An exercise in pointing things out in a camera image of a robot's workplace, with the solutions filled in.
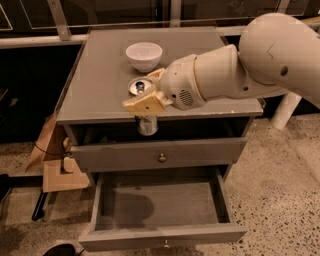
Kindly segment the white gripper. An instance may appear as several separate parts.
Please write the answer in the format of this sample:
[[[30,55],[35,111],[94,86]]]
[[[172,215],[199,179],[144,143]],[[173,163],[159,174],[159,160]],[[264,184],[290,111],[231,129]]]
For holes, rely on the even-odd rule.
[[[159,68],[147,75],[160,79],[160,91],[144,92],[123,102],[123,107],[134,116],[154,116],[172,105],[180,110],[202,107],[207,101],[202,97],[195,78],[197,56],[177,59],[166,69]]]

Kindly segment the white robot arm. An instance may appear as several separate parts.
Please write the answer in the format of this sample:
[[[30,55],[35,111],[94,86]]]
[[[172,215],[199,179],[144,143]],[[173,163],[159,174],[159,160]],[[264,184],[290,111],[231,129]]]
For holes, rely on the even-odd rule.
[[[320,37],[300,20],[281,13],[251,21],[239,40],[191,54],[138,82],[144,92],[123,102],[134,116],[152,116],[168,105],[189,110],[222,98],[266,98],[285,89],[320,105]]]

